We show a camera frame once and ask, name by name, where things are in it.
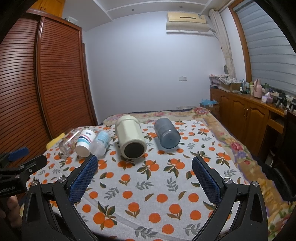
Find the blue plastic bottle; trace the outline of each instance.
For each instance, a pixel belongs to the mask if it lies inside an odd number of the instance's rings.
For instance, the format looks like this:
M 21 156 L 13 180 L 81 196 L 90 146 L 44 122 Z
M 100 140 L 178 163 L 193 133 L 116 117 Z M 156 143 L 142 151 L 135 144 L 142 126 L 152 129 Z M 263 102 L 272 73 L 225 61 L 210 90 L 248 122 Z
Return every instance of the blue plastic bottle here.
M 180 133 L 168 118 L 158 119 L 155 122 L 154 130 L 159 138 L 161 146 L 166 149 L 176 147 L 181 140 Z

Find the metal screw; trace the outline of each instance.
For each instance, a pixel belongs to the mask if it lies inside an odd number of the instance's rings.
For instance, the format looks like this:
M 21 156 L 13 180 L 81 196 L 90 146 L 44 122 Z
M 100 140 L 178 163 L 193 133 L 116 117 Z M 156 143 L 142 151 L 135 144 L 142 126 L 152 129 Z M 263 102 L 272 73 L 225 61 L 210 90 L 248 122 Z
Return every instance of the metal screw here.
M 224 182 L 226 182 L 227 184 L 230 184 L 230 183 L 232 183 L 232 181 L 231 181 L 231 179 L 230 179 L 230 178 L 225 178 L 225 179 L 224 179 Z
M 38 184 L 38 181 L 35 180 L 35 181 L 32 181 L 31 186 L 36 186 L 37 184 Z
M 253 184 L 253 186 L 255 186 L 255 187 L 259 186 L 259 183 L 256 182 L 256 181 L 252 182 L 252 184 Z
M 60 177 L 60 178 L 58 179 L 58 182 L 59 182 L 59 183 L 63 183 L 65 180 L 66 180 L 66 177 Z

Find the human hand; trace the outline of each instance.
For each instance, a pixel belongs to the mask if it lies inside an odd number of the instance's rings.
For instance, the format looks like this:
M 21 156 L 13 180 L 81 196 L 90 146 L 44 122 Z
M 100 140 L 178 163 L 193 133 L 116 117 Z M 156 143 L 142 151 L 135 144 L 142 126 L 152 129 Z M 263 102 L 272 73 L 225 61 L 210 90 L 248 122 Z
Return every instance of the human hand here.
M 22 218 L 20 216 L 20 206 L 16 196 L 12 196 L 7 200 L 7 207 L 10 210 L 7 218 L 13 228 L 20 228 L 22 225 Z M 6 213 L 0 209 L 0 218 L 5 218 Z

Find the blue textured gripper pad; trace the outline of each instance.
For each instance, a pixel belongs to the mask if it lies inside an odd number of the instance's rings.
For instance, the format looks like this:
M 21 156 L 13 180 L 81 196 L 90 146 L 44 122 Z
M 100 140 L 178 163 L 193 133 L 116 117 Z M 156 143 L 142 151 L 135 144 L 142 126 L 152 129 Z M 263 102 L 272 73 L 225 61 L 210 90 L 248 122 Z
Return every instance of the blue textured gripper pad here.
M 200 182 L 209 201 L 218 205 L 221 202 L 220 189 L 209 172 L 196 157 L 192 160 L 192 170 Z
M 93 156 L 70 187 L 69 200 L 72 205 L 81 200 L 97 169 L 98 159 Z
M 28 154 L 29 154 L 29 149 L 27 147 L 22 147 L 16 151 L 11 152 L 8 156 L 8 160 L 9 161 L 16 161 Z

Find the bed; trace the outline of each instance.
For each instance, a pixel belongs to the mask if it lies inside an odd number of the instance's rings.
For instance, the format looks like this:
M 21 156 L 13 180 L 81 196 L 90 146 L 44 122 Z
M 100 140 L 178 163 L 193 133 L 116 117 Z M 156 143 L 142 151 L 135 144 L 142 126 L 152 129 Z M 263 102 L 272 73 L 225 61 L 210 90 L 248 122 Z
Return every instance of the bed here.
M 281 230 L 295 203 L 282 200 L 274 183 L 266 178 L 246 147 L 233 138 L 207 109 L 130 114 L 142 123 L 145 139 L 150 145 L 138 162 L 120 156 L 114 124 L 123 115 L 108 117 L 101 126 L 80 127 L 94 131 L 104 129 L 112 135 L 106 155 L 99 160 L 98 173 L 81 202 L 75 204 L 93 232 L 128 241 L 192 240 L 215 208 L 200 189 L 190 168 L 192 158 L 200 154 L 222 177 L 231 177 L 236 183 L 258 181 L 267 209 L 269 240 Z M 155 138 L 153 124 L 162 117 L 169 118 L 182 136 L 181 143 L 173 150 L 163 150 Z M 41 183 L 54 182 L 62 174 L 69 175 L 84 161 L 75 154 L 64 158 L 58 144 L 44 155 L 48 159 L 47 166 L 31 176 L 28 186 L 36 179 Z M 167 183 L 156 184 L 162 180 Z M 55 202 L 52 207 L 59 213 Z M 222 233 L 229 229 L 236 211 L 237 204 Z

